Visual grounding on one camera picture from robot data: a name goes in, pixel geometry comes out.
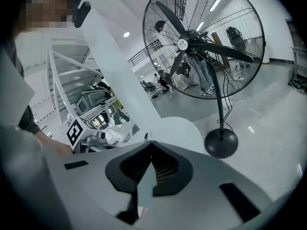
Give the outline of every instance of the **round ceiling light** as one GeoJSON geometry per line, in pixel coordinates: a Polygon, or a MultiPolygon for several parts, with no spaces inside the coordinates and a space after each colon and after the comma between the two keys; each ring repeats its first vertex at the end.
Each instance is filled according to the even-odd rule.
{"type": "Polygon", "coordinates": [[[130,32],[125,32],[123,36],[128,37],[129,35],[130,35],[130,32]]]}

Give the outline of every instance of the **railing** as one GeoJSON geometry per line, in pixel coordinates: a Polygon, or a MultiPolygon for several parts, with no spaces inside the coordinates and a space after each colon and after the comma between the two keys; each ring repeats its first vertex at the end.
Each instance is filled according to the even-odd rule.
{"type": "MultiPolygon", "coordinates": [[[[152,54],[153,52],[157,51],[158,49],[162,48],[162,44],[159,39],[155,40],[151,44],[147,46],[149,54],[152,54]]],[[[135,54],[130,60],[128,60],[128,64],[130,67],[134,67],[136,64],[144,60],[146,57],[148,57],[146,48],[142,49],[140,52],[135,54]]]]}

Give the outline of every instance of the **round black base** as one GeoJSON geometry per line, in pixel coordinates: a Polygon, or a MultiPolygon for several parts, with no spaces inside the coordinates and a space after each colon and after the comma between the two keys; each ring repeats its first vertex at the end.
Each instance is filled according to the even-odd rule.
{"type": "Polygon", "coordinates": [[[224,129],[224,138],[220,139],[220,129],[214,129],[205,138],[206,151],[213,157],[225,159],[236,152],[238,137],[230,129],[224,129]]]}

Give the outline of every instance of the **fan blade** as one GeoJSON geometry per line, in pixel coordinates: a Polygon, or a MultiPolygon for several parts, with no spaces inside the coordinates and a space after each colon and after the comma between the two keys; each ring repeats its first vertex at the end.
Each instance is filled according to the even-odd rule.
{"type": "Polygon", "coordinates": [[[178,70],[182,59],[184,57],[184,50],[179,53],[179,55],[175,58],[174,64],[172,65],[171,71],[169,73],[169,79],[174,75],[174,73],[178,70]]]}
{"type": "Polygon", "coordinates": [[[171,22],[171,24],[175,27],[175,29],[179,32],[179,34],[183,37],[186,36],[186,30],[184,29],[181,21],[175,16],[175,14],[164,4],[157,1],[155,4],[159,7],[162,13],[167,17],[167,19],[171,22]]]}
{"type": "Polygon", "coordinates": [[[227,56],[233,59],[239,59],[246,62],[253,62],[253,58],[249,57],[248,55],[244,54],[240,50],[226,47],[223,45],[218,44],[190,44],[190,46],[195,45],[197,47],[200,47],[203,50],[210,51],[212,53],[221,55],[221,56],[227,56]]]}

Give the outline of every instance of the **person's hand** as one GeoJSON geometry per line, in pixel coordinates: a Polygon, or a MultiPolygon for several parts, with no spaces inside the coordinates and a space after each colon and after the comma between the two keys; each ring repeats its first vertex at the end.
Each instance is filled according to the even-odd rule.
{"type": "Polygon", "coordinates": [[[46,136],[42,131],[36,133],[36,137],[41,141],[44,146],[54,148],[56,153],[60,157],[72,155],[72,150],[69,145],[51,139],[50,137],[46,136]]]}

